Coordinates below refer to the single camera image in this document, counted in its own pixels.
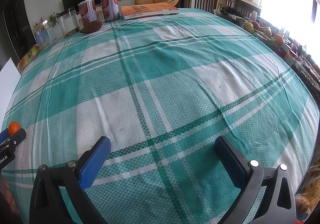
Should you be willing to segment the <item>person's left hand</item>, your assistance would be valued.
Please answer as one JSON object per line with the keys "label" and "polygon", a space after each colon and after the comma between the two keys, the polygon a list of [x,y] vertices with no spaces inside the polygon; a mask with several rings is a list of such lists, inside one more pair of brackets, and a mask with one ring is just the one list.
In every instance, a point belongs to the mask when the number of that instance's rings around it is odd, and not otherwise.
{"label": "person's left hand", "polygon": [[16,215],[19,215],[20,212],[18,210],[14,196],[10,190],[7,180],[3,176],[1,176],[1,194],[4,196],[5,201],[8,203],[11,211]]}

